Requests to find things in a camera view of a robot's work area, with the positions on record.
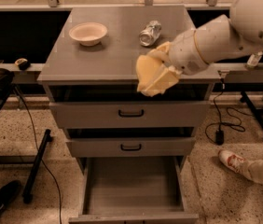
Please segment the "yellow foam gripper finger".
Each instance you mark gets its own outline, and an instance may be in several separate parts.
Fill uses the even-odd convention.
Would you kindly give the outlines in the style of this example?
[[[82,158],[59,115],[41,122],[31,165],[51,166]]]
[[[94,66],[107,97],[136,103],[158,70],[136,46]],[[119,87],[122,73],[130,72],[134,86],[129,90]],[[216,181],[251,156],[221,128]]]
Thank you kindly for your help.
[[[147,59],[150,62],[156,62],[156,63],[169,63],[170,58],[169,58],[169,49],[170,49],[171,43],[170,42],[165,42],[162,43],[161,45],[157,46],[155,49],[150,50],[146,56]]]
[[[153,97],[157,94],[163,94],[170,87],[179,82],[179,76],[169,71],[163,64],[159,70],[154,74],[153,78],[149,81],[146,91],[148,97]]]

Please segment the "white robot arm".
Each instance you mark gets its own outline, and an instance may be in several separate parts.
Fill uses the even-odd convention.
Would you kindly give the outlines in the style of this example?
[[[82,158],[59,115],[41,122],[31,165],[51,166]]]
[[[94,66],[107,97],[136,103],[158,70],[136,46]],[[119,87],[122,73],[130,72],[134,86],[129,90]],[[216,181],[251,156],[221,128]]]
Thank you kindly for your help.
[[[234,0],[229,14],[189,29],[138,57],[137,91],[153,97],[212,63],[263,51],[263,0]]]

